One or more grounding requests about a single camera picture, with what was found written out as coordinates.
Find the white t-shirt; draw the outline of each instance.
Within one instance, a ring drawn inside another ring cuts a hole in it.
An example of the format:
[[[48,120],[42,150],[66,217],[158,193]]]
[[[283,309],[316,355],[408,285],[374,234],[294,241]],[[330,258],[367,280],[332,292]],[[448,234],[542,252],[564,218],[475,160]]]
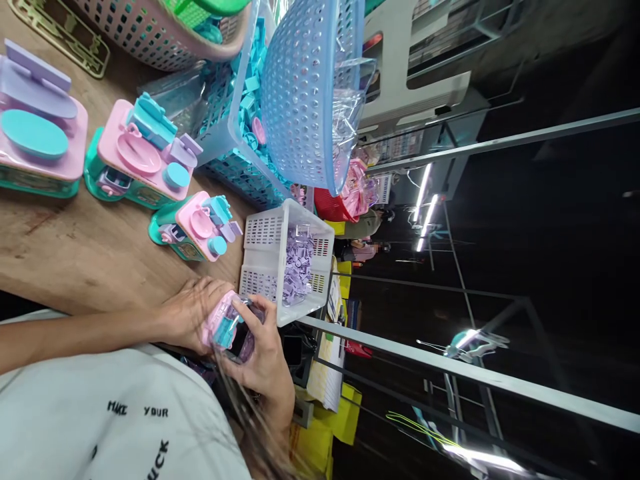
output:
[[[0,375],[0,478],[251,478],[209,386],[152,345]]]

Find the dark background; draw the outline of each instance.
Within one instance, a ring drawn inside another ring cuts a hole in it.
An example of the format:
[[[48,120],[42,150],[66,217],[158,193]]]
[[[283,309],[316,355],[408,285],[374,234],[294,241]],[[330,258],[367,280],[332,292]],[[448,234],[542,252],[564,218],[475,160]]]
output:
[[[490,112],[478,140],[640,106],[637,7],[625,5],[627,20],[612,33],[529,65],[511,96],[525,95],[526,101]],[[449,74],[456,73],[455,68],[451,70]],[[473,84],[490,97],[508,90],[510,80],[503,71],[475,78]],[[474,155],[454,200],[447,203],[453,238],[470,243],[456,246],[467,288],[530,297],[573,393],[634,413],[640,413],[632,393],[640,381],[640,199],[623,198],[623,194],[640,189],[639,139],[640,123],[632,123],[548,144]],[[382,226],[373,240],[406,243],[394,243],[389,254],[378,254],[356,273],[459,287],[452,255],[434,253],[435,271],[431,271],[426,250],[413,252],[416,236],[407,222],[408,213],[398,205],[396,214],[394,222]],[[434,222],[445,222],[441,207]],[[447,345],[456,333],[471,326],[460,293],[354,279],[351,297],[362,300],[363,331],[414,347],[416,339]],[[471,296],[478,326],[505,305]],[[514,317],[498,333],[511,339],[510,350],[486,357],[487,368],[558,388],[525,315]],[[348,355],[345,368],[423,403],[429,402],[423,379],[444,386],[442,374],[392,360],[400,366]],[[348,382],[363,392],[365,408],[382,417],[396,411],[413,418],[408,405],[355,380]],[[462,395],[480,401],[476,385],[459,381],[459,387]],[[509,442],[590,479],[637,478],[633,465],[640,442],[636,436],[591,424],[602,455],[598,457],[570,415],[493,393]],[[436,391],[431,400],[447,412],[444,393]],[[465,421],[487,430],[482,408],[463,402],[463,412]],[[469,442],[490,451],[473,436]],[[337,479],[398,474],[416,479],[471,478],[468,470],[364,411],[355,446],[335,441],[333,454]]]

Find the toy kitchen playset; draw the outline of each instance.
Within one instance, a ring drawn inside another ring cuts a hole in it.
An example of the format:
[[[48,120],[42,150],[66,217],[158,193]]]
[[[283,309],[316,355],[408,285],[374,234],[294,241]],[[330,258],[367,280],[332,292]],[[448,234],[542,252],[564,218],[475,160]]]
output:
[[[212,198],[200,191],[154,213],[149,236],[158,245],[170,245],[182,260],[216,261],[242,235],[232,218],[224,195]]]
[[[118,100],[89,146],[88,190],[103,201],[128,198],[151,209],[184,200],[202,148],[176,132],[148,93],[135,105]]]
[[[0,55],[0,187],[50,197],[78,192],[87,110],[71,79],[5,39]]]

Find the worker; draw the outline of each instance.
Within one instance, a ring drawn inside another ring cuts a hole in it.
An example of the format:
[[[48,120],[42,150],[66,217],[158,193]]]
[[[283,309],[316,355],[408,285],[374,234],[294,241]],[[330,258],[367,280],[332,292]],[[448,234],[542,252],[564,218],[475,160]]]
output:
[[[361,239],[370,237],[378,231],[383,222],[391,222],[395,218],[395,213],[390,209],[369,209],[356,223],[346,222],[345,232],[336,235],[338,239]]]
[[[150,344],[211,357],[202,325],[230,290],[203,277],[155,308],[0,323],[0,478],[292,477],[295,391],[272,302],[251,297],[262,324],[234,301],[255,350],[242,365],[216,355],[224,380],[261,395],[263,422],[239,410],[258,425],[239,442],[206,382]]]
[[[362,240],[341,240],[333,242],[333,254],[338,261],[365,262],[371,260],[378,252],[388,253],[391,246],[388,243],[365,243]]]

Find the wooden table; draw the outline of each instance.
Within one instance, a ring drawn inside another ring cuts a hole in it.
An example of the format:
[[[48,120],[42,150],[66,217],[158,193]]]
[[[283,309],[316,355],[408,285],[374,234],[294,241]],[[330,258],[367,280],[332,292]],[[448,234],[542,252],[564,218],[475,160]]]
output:
[[[71,95],[89,113],[87,146],[118,98],[133,102],[135,88],[164,74],[113,44],[107,74],[95,80],[40,38],[0,1],[0,31],[71,77]],[[189,194],[226,195],[244,226],[252,206],[222,184],[196,175]],[[238,286],[242,238],[215,263],[184,262],[151,242],[151,210],[128,200],[101,202],[81,181],[72,199],[0,189],[0,290],[70,313],[156,305],[191,277],[210,275]]]

